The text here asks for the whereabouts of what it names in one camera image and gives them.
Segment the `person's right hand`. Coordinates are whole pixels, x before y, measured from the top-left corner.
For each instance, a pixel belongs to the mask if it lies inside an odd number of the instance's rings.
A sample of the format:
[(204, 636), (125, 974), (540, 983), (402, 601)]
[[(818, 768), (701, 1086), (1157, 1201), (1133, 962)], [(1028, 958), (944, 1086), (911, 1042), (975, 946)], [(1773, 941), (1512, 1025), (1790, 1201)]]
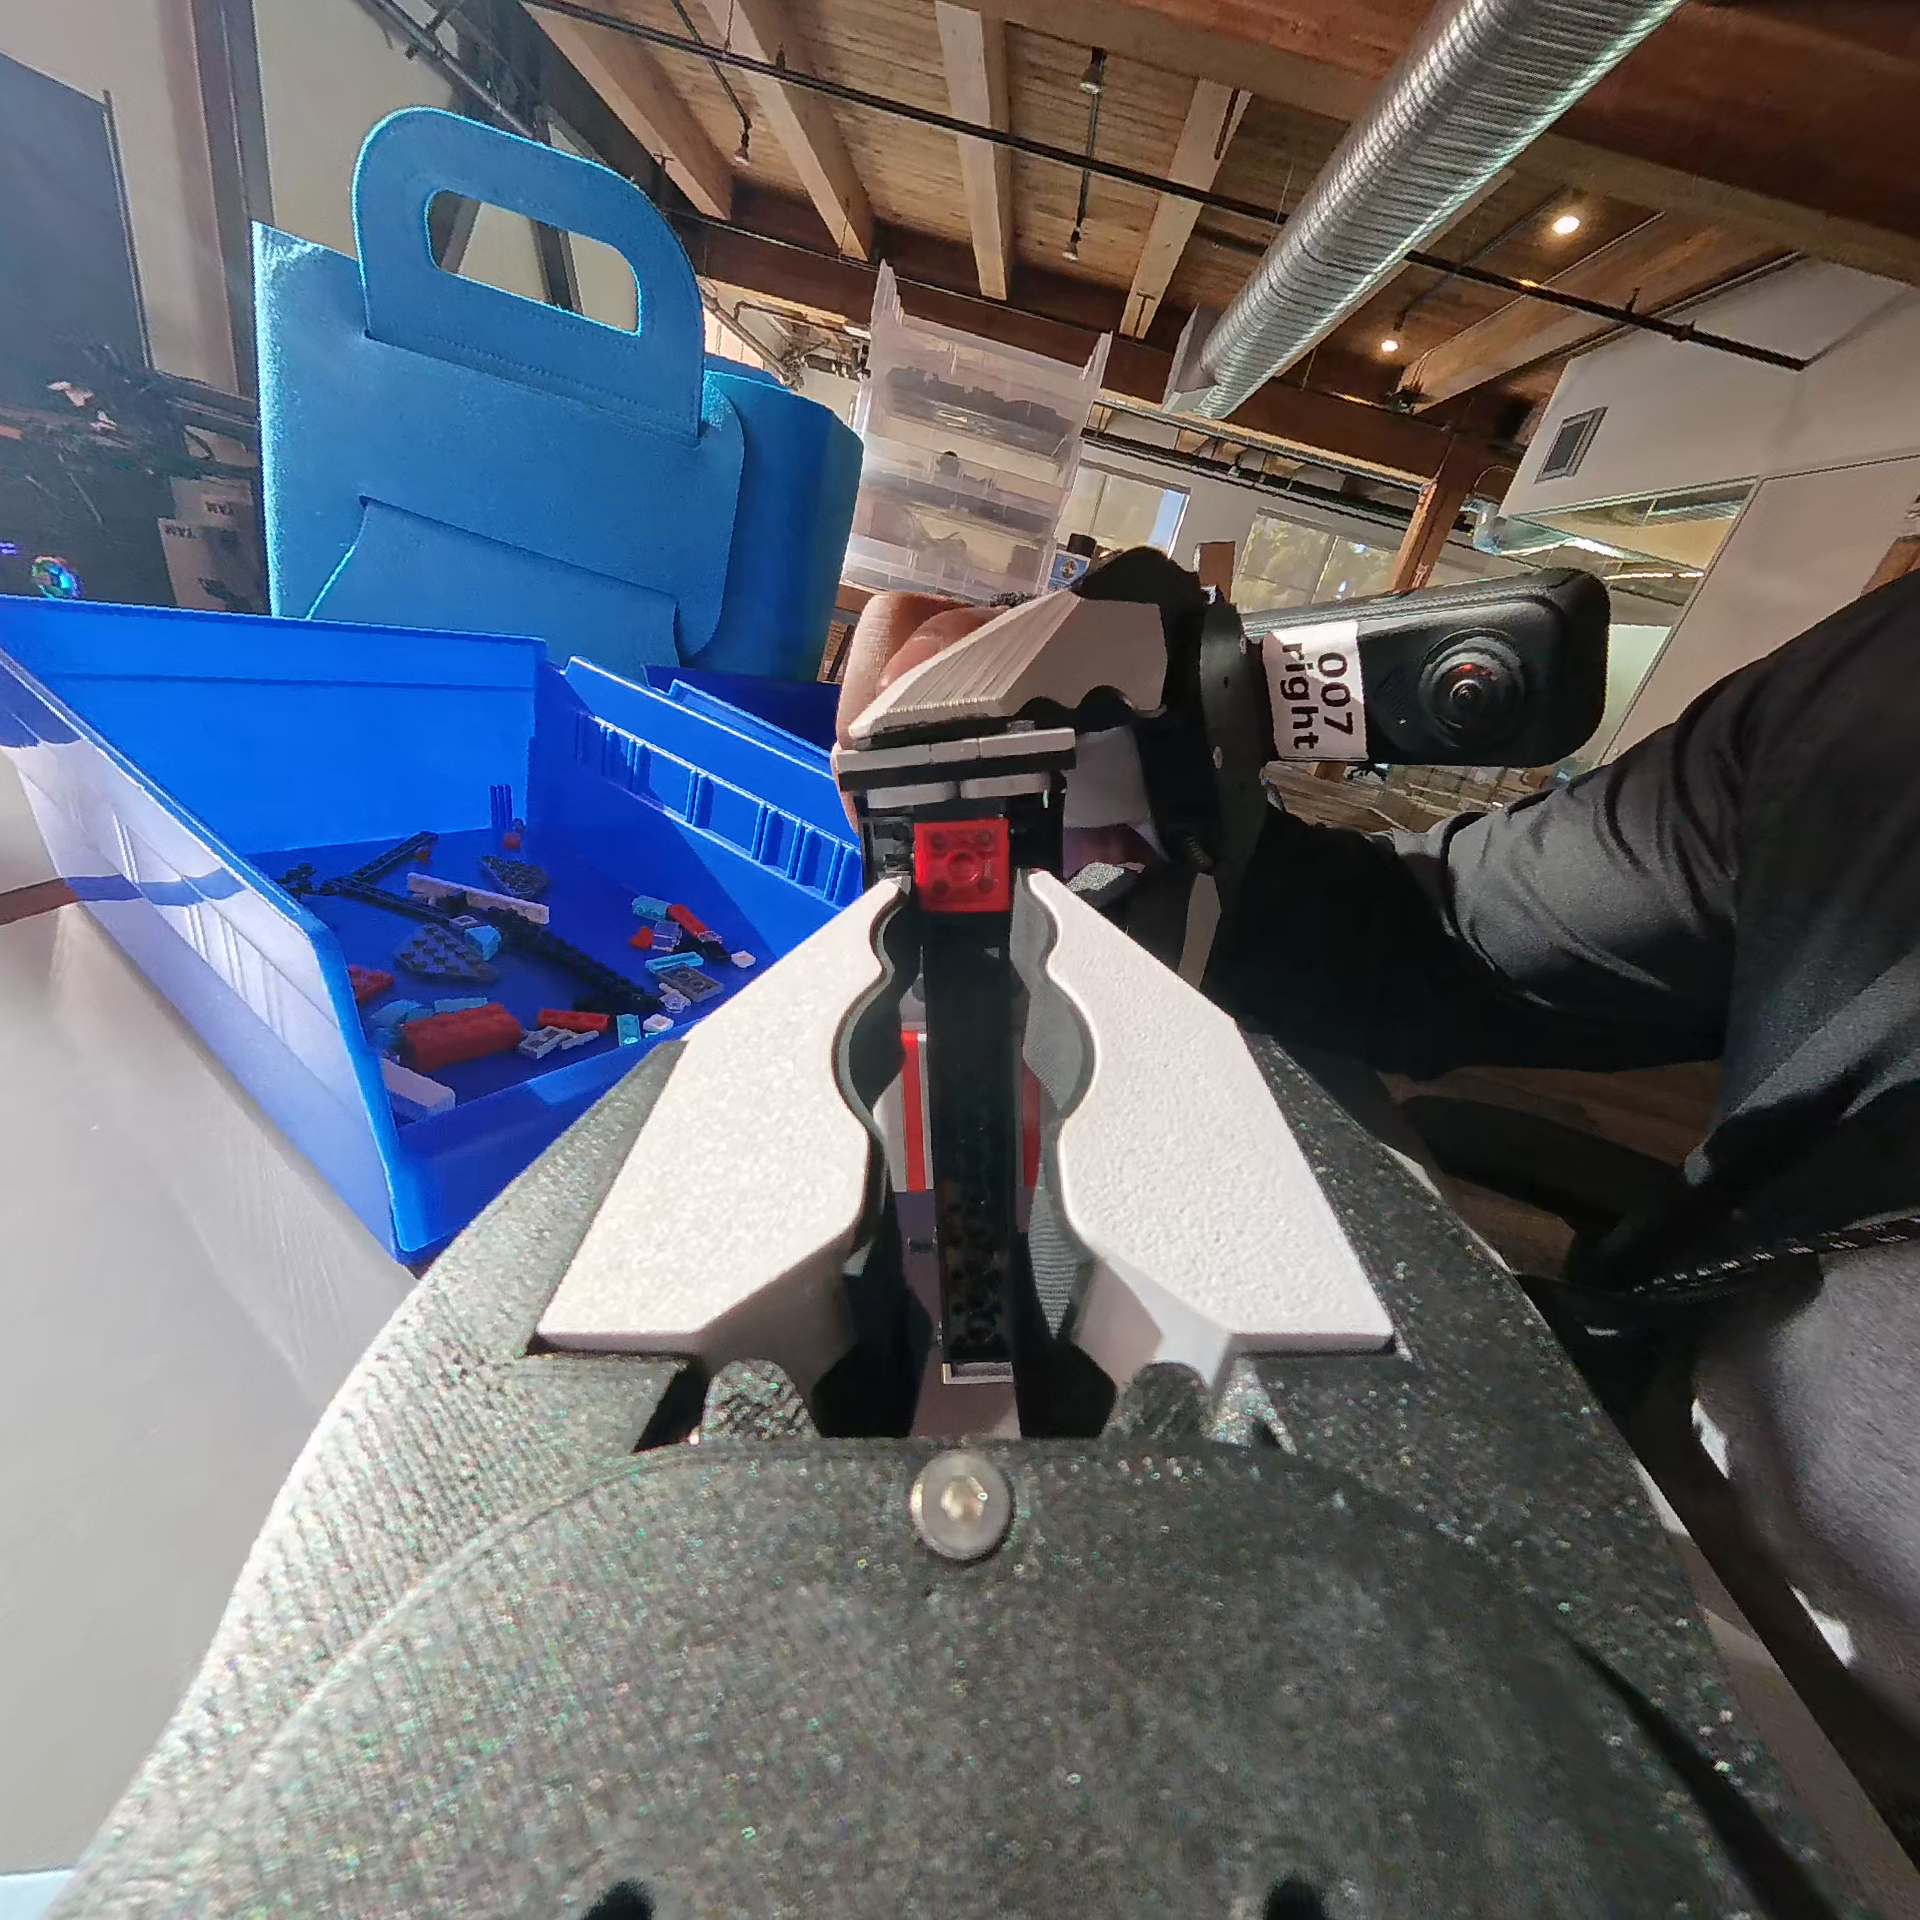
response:
[(927, 591), (878, 591), (859, 612), (848, 641), (835, 745), (852, 743), (852, 722), (906, 671), (1021, 605), (1021, 597), (975, 607)]

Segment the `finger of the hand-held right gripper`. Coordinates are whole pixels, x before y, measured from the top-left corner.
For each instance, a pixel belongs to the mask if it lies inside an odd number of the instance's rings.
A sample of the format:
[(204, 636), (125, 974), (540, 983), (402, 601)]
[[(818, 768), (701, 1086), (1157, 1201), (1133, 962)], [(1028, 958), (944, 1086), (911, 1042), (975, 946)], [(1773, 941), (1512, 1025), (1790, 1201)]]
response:
[(1110, 693), (1128, 713), (1160, 709), (1168, 644), (1160, 609), (1058, 590), (995, 620), (903, 671), (852, 722), (850, 745), (1014, 722), (1031, 703), (1078, 713)]

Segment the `silver ventilation duct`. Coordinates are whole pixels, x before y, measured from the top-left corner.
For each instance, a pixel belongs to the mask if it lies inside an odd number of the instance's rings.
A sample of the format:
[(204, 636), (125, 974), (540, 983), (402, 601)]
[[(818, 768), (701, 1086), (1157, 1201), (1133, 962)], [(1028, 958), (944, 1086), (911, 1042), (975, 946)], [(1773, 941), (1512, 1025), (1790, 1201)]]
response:
[(1437, 7), (1208, 333), (1189, 321), (1166, 407), (1232, 416), (1674, 10), (1676, 2)]

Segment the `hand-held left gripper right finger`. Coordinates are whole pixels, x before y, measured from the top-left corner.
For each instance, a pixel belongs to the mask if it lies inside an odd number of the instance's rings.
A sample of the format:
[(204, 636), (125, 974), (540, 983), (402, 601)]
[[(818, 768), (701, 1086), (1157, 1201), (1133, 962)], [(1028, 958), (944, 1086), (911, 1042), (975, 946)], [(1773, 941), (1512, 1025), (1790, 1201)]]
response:
[(1386, 1353), (1391, 1321), (1237, 1023), (1044, 871), (1019, 877), (1019, 976), (1069, 1341), (1110, 1381)]

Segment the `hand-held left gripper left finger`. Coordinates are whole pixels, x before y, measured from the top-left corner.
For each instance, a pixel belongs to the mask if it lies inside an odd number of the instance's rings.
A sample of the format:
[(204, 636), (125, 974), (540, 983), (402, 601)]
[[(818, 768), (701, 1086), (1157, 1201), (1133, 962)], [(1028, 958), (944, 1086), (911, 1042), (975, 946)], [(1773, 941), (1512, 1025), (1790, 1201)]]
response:
[(871, 1124), (838, 1044), (880, 989), (880, 880), (696, 1022), (538, 1325), (576, 1353), (842, 1358)]

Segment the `person's right forearm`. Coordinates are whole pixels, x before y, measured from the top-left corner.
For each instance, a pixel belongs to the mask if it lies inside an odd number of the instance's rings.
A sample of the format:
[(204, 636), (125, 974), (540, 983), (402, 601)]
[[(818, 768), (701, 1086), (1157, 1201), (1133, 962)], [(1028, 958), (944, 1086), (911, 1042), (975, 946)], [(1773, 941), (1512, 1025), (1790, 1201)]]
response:
[(1426, 834), (1263, 821), (1206, 991), (1408, 1077), (1719, 1061), (1731, 1098), (1916, 1084), (1917, 585), (1594, 774)]

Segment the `black wall screen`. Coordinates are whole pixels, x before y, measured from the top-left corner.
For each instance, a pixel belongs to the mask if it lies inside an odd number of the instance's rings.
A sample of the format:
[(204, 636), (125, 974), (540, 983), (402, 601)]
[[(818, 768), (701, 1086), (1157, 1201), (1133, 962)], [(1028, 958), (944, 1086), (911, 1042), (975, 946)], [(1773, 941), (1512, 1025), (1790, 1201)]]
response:
[(3, 58), (3, 399), (110, 356), (150, 362), (111, 106)]

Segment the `pile of loose toy bricks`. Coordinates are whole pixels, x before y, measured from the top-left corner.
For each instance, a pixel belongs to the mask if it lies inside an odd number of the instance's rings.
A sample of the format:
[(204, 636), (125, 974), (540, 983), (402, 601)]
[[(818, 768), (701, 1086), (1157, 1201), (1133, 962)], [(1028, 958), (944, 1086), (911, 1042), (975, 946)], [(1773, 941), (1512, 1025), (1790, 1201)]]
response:
[(634, 890), (512, 834), (408, 832), (269, 856), (298, 905), (339, 935), (362, 1028), (391, 1079), (454, 1103), (624, 1072), (742, 986), (742, 925), (664, 889)]

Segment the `blue felt bag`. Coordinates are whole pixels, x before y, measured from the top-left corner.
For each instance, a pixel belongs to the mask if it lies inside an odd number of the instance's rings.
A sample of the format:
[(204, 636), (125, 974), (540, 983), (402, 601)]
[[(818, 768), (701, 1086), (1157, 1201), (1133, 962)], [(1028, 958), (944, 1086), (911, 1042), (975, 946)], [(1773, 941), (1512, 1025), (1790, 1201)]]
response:
[[(637, 321), (445, 271), (443, 194), (612, 248)], [(634, 183), (408, 106), (368, 133), (352, 225), (356, 258), (253, 225), (276, 616), (538, 638), (624, 679), (815, 679), (859, 439), (708, 356), (687, 256)]]

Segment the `blue plastic storage bin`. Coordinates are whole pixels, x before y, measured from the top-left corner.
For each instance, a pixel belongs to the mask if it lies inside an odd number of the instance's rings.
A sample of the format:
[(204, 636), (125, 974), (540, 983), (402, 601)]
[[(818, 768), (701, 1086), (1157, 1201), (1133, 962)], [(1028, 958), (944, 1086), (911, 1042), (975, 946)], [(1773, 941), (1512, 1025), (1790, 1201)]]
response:
[(411, 921), (280, 874), (418, 832), (482, 885), (512, 786), (549, 925), (627, 981), (634, 898), (686, 905), (759, 968), (858, 895), (827, 686), (552, 664), (538, 639), (5, 599), (5, 751), (96, 921), (368, 1229), (443, 1247), (644, 1054), (612, 1038), (439, 1074), (394, 1105), (349, 967)]

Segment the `toy brick vehicle model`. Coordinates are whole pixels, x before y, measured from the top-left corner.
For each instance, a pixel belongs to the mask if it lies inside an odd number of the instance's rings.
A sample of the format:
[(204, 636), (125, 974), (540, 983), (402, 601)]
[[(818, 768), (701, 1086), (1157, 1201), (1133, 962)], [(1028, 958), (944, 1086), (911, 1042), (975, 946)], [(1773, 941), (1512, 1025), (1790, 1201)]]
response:
[(924, 1002), (903, 1066), (906, 1137), (924, 1152), (942, 1385), (1019, 1390), (1044, 1353), (1019, 1220), (1024, 989), (1013, 958), (1018, 881), (1063, 855), (1069, 726), (908, 734), (846, 746), (835, 777), (868, 874), (903, 881)]

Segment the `clear plastic drawer organizer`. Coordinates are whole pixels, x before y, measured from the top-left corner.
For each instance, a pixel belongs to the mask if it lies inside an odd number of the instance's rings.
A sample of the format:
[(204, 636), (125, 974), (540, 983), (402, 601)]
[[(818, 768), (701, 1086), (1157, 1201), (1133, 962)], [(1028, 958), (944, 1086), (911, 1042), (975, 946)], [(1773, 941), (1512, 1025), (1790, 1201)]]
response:
[(914, 319), (880, 268), (844, 581), (981, 605), (1044, 591), (1110, 348), (1075, 366)]

